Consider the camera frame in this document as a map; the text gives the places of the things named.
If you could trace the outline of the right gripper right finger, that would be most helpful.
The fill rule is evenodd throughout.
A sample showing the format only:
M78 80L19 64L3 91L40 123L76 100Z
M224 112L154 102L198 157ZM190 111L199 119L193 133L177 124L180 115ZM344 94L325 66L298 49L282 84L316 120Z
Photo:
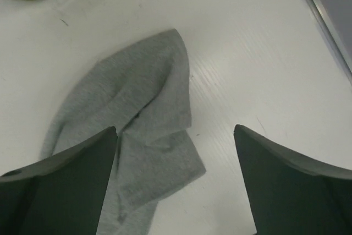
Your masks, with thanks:
M257 234L351 234L351 170L244 125L234 140Z

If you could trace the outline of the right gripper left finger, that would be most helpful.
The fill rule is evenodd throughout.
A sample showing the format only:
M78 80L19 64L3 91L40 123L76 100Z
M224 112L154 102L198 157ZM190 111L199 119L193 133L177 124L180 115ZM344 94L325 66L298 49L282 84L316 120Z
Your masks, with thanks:
M109 127L1 176L1 234L96 234L118 136Z

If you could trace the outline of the grey t shirt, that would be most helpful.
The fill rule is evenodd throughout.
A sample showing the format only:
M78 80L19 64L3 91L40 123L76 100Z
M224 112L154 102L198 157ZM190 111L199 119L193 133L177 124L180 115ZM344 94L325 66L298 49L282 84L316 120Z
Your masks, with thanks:
M148 234L158 202L205 174L187 132L189 75L182 37L160 32L98 62L52 119L42 158L116 129L98 234Z

